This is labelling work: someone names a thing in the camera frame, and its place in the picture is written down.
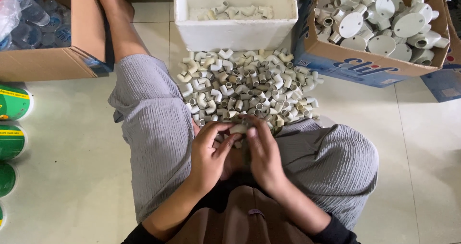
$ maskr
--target styrofoam box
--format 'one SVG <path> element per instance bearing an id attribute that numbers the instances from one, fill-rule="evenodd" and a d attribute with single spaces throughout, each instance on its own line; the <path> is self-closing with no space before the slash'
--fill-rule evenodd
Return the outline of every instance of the styrofoam box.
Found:
<path id="1" fill-rule="evenodd" d="M 230 6 L 272 6 L 270 20 L 189 20 L 189 10 Z M 174 0 L 175 23 L 189 51 L 233 51 L 279 47 L 298 19 L 296 0 Z"/>

